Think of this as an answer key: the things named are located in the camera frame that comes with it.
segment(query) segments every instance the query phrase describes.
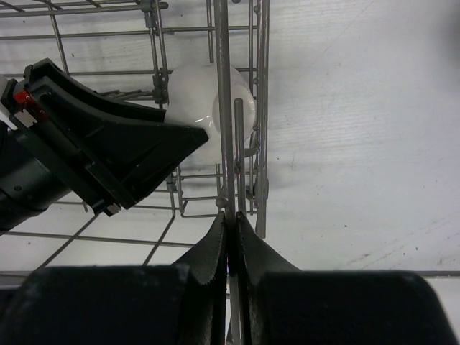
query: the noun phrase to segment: white surface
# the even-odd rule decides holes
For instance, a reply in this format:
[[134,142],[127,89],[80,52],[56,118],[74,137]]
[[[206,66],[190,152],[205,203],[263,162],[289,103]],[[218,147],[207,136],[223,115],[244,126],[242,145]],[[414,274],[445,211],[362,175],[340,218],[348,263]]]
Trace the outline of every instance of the white surface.
[[[229,3],[231,24],[245,23],[245,4]],[[203,5],[171,3],[165,26],[206,25]],[[270,19],[267,242],[303,269],[459,269],[460,3],[272,0]],[[144,28],[134,12],[57,21],[62,33]],[[1,35],[26,32],[52,33],[50,19],[0,20]],[[207,62],[206,33],[165,40],[170,68]],[[70,70],[151,68],[147,36],[63,44]],[[232,33],[231,64],[247,67],[246,55],[247,36]],[[44,57],[59,62],[54,40],[2,42],[0,73],[21,73]],[[148,89],[152,82],[149,75],[79,80],[100,91]],[[152,228],[162,229],[156,219]],[[112,220],[99,221],[87,231],[111,236]],[[144,222],[134,218],[126,232]],[[168,236],[202,234],[205,222],[177,222]],[[13,252],[11,237],[0,244],[5,239]],[[73,245],[58,257],[62,263],[135,263],[150,249]],[[5,266],[21,267],[9,257],[2,257]],[[459,328],[460,290],[435,286]]]

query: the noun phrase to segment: wire rack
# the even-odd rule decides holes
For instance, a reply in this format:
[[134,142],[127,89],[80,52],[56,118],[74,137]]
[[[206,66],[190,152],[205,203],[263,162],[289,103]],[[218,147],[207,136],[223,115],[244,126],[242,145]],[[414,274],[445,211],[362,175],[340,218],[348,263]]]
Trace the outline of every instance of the wire rack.
[[[213,218],[217,212],[224,209],[226,221],[230,226],[235,222],[235,198],[238,198],[238,209],[250,215],[255,215],[256,232],[262,238],[266,233],[266,209],[268,197],[267,180],[267,89],[268,89],[268,24],[269,24],[269,0],[248,0],[247,4],[238,4],[241,0],[234,0],[235,5],[247,6],[247,24],[229,26],[228,4],[225,0],[203,0],[203,23],[199,27],[165,27],[162,16],[167,15],[169,4],[159,0],[86,0],[59,2],[51,0],[35,0],[28,4],[14,4],[13,1],[0,1],[0,20],[12,17],[49,17],[53,34],[23,34],[0,37],[1,41],[13,40],[55,40],[62,63],[63,70],[73,76],[103,76],[103,75],[151,75],[152,88],[149,90],[112,90],[101,94],[107,97],[117,98],[125,101],[150,100],[155,101],[156,106],[163,109],[167,107],[167,82],[172,72],[168,68],[168,53],[165,44],[165,35],[176,32],[206,32],[208,39],[208,61],[216,63],[218,68],[218,94],[221,112],[221,143],[222,143],[222,165],[213,167],[215,172],[208,174],[190,174],[178,167],[176,171],[165,181],[166,188],[162,187],[155,193],[166,193],[169,195],[167,206],[142,206],[151,210],[170,211],[171,217],[157,241],[143,241],[134,239],[98,238],[84,236],[84,230],[93,223],[97,216],[91,218],[74,235],[62,234],[37,234],[24,231],[10,231],[7,236],[35,236],[44,238],[64,239],[66,242],[40,266],[48,265],[73,241],[103,241],[129,244],[151,245],[152,250],[145,258],[146,265],[157,251],[159,246],[170,247],[192,247],[194,244],[172,243],[164,241],[164,238],[176,219],[178,213],[184,219]],[[136,31],[110,31],[110,32],[84,32],[61,34],[56,16],[70,16],[82,14],[100,14],[106,12],[136,12],[139,20],[145,21],[145,29]],[[229,32],[247,32],[248,56],[247,65],[237,66],[239,72],[249,74],[249,89],[254,99],[257,100],[256,123],[250,141],[245,147],[243,138],[243,113],[239,100],[235,102],[235,113],[231,113],[230,95],[230,61],[229,61]],[[152,61],[140,70],[94,70],[78,71],[70,70],[68,52],[64,49],[63,41],[74,38],[87,37],[119,37],[119,36],[145,36],[146,43],[149,42],[152,52]],[[22,77],[21,73],[3,72],[6,77]],[[235,129],[232,130],[232,119],[234,118]],[[235,153],[233,150],[233,138],[235,138]],[[185,193],[185,187],[191,180],[214,180],[215,191],[213,195],[196,196]],[[193,213],[189,211],[192,203],[208,201],[216,204],[215,213]],[[63,204],[81,204],[86,212],[88,207],[81,202],[60,201]],[[16,279],[20,281],[28,272],[4,272],[3,278],[11,282]],[[233,311],[237,311],[237,298]]]
[[[164,36],[168,33],[175,32],[207,32],[208,33],[208,56],[209,62],[214,63],[214,51],[215,41],[214,33],[216,27],[213,26],[213,4],[211,0],[203,0],[206,2],[206,26],[202,27],[163,27],[162,25],[162,13],[166,12],[169,4],[164,1],[152,0],[146,1],[145,3],[140,0],[102,0],[102,1],[75,1],[75,2],[51,2],[49,0],[36,0],[32,4],[25,5],[13,5],[8,1],[0,1],[0,18],[10,17],[36,17],[36,16],[49,16],[51,20],[52,29],[54,34],[25,34],[19,36],[3,36],[0,37],[2,41],[11,40],[55,40],[57,48],[60,54],[61,63],[63,70],[71,76],[98,76],[98,75],[141,75],[148,74],[152,75],[153,89],[148,91],[143,90],[112,90],[103,92],[101,94],[107,97],[113,97],[119,100],[132,101],[132,100],[154,100],[158,107],[163,108],[167,106],[167,81],[168,74],[172,71],[167,67],[167,51],[165,46]],[[248,25],[245,26],[233,26],[229,27],[228,22],[224,31],[247,31],[248,32],[248,66],[237,68],[240,72],[248,72],[249,74],[249,88],[254,95],[254,99],[264,99],[267,95],[267,74],[263,77],[264,81],[262,86],[257,88],[259,85],[259,78],[257,76],[257,66],[260,64],[258,61],[254,64],[254,57],[259,59],[263,56],[259,51],[261,50],[259,37],[260,37],[260,24],[259,20],[262,20],[260,13],[261,4],[264,1],[260,1],[260,4],[254,4],[253,0],[249,0],[248,8]],[[139,19],[145,18],[147,28],[146,30],[137,31],[113,31],[113,32],[85,32],[76,34],[60,34],[56,16],[60,15],[72,15],[72,14],[94,14],[103,12],[125,12],[125,11],[137,11],[139,12]],[[263,22],[262,26],[267,27],[267,22]],[[84,38],[84,37],[116,37],[116,36],[127,36],[127,35],[144,35],[148,38],[152,47],[152,67],[145,70],[97,70],[90,72],[79,72],[69,70],[68,62],[66,59],[66,51],[64,50],[63,40],[69,40],[72,38]],[[17,78],[22,77],[21,73],[5,73],[6,77]],[[264,238],[265,237],[265,221],[266,221],[266,195],[267,195],[267,109],[264,107],[267,102],[263,102],[262,106],[257,107],[257,123],[254,126],[254,133],[251,136],[250,145],[244,150],[244,157],[249,163],[248,169],[245,170],[248,176],[248,187],[244,186],[241,189],[241,194],[246,196],[249,203],[249,214],[257,214],[257,233]],[[214,179],[216,181],[216,195],[209,196],[194,196],[184,194],[184,185],[188,180],[196,179]],[[226,176],[223,175],[221,165],[215,166],[215,173],[211,174],[184,174],[181,167],[178,167],[175,173],[171,176],[168,185],[168,190],[156,190],[156,193],[171,193],[178,195],[178,206],[175,206],[174,198],[170,198],[170,206],[135,206],[137,208],[150,208],[157,210],[171,210],[172,217],[170,223],[166,227],[166,231],[170,228],[173,221],[175,220],[175,213],[179,211],[179,214],[184,219],[196,219],[196,218],[211,218],[215,217],[216,213],[210,214],[189,214],[187,212],[188,206],[196,201],[215,201],[219,195],[223,193],[223,180]],[[264,183],[256,183],[256,181],[265,181]],[[60,202],[65,204],[78,204],[78,202]],[[86,205],[83,204],[85,211],[88,211]]]

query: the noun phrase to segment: red component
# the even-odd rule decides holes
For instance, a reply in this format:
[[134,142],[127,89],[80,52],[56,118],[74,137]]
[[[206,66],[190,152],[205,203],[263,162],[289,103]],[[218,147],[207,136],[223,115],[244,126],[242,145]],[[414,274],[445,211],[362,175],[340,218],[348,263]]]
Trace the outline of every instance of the red component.
[[28,112],[39,122],[48,120],[50,118],[50,115],[46,114],[45,111],[40,108],[37,102],[27,91],[23,90],[15,93],[13,98],[18,104],[21,105],[22,109],[28,110]]

